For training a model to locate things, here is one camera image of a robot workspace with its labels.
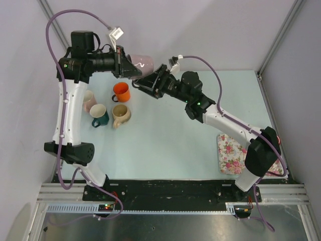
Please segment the orange mug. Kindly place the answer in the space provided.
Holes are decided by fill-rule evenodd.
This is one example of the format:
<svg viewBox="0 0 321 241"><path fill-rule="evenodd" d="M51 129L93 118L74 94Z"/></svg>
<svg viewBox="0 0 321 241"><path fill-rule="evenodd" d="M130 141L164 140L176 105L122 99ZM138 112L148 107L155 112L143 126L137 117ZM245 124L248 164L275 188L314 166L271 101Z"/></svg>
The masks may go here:
<svg viewBox="0 0 321 241"><path fill-rule="evenodd" d="M113 87L114 95L112 96L112 101L114 102L127 102L130 100L130 90L129 86L125 82L119 82Z"/></svg>

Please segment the dark green mug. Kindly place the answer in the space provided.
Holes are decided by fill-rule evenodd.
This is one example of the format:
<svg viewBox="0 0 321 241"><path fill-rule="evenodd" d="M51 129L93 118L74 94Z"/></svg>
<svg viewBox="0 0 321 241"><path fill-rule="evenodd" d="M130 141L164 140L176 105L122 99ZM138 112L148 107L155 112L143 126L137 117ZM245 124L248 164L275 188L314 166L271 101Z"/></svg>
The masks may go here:
<svg viewBox="0 0 321 241"><path fill-rule="evenodd" d="M103 104L96 104L90 109L90 115L93 117L92 126L94 128L106 126L109 122L107 109Z"/></svg>

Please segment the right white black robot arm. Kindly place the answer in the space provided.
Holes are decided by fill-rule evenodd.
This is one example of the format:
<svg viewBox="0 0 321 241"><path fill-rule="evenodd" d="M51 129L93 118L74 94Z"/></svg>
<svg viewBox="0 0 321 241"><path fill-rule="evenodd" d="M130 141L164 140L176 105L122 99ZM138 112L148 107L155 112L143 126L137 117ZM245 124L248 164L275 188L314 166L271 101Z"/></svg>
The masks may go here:
<svg viewBox="0 0 321 241"><path fill-rule="evenodd" d="M280 159L276 131L271 127L254 127L220 109L218 103L203 94L197 72L186 71L178 80L163 64L154 73L134 80L133 84L156 99L167 94L185 102L185 112L190 119L217 128L247 150L245 168L232 188L235 200L244 201L250 195L250 188Z"/></svg>

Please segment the pink mug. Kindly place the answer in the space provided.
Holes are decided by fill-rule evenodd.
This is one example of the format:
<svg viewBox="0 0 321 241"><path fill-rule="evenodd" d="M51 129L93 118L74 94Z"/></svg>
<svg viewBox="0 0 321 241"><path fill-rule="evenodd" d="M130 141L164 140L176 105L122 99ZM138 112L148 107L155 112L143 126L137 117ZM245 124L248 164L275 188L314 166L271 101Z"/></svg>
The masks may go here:
<svg viewBox="0 0 321 241"><path fill-rule="evenodd" d="M83 98L83 108L85 112L90 112L91 108L97 104L94 93L91 90L85 91Z"/></svg>

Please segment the cream mug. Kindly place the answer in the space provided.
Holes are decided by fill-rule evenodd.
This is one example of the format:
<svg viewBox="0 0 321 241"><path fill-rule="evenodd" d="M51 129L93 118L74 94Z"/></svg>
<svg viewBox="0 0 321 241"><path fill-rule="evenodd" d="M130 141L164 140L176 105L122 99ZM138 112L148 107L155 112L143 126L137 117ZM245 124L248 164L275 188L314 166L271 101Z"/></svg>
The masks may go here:
<svg viewBox="0 0 321 241"><path fill-rule="evenodd" d="M130 109L124 104L118 104L112 109L113 128L117 129L120 125L127 123L131 118Z"/></svg>

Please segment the purple mug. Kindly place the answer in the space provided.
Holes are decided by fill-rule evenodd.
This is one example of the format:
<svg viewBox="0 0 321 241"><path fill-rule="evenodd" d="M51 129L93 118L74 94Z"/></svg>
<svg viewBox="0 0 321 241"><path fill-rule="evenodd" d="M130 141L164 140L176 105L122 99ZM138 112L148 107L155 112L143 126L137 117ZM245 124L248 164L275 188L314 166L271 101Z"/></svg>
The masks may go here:
<svg viewBox="0 0 321 241"><path fill-rule="evenodd" d="M146 76L154 72L154 62L150 56L128 54L127 57L141 71L140 76Z"/></svg>

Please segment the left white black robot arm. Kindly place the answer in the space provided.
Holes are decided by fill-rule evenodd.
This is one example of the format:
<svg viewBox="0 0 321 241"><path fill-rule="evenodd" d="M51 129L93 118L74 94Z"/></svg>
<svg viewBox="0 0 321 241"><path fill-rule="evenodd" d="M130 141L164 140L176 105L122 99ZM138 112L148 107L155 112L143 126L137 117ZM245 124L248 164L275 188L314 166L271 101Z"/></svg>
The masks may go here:
<svg viewBox="0 0 321 241"><path fill-rule="evenodd" d="M108 35L110 50L104 53L95 48L94 39L98 36L94 32L73 31L72 46L64 57L54 60L59 80L59 109L53 139L44 144L44 150L55 156L58 163L64 160L78 168L86 176L88 184L96 185L93 193L100 200L110 197L111 188L105 184L106 174L93 162L94 145L81 141L83 98L89 79L95 72L111 72L116 78L142 75L124 48L116 44L122 35L121 28L113 29Z"/></svg>

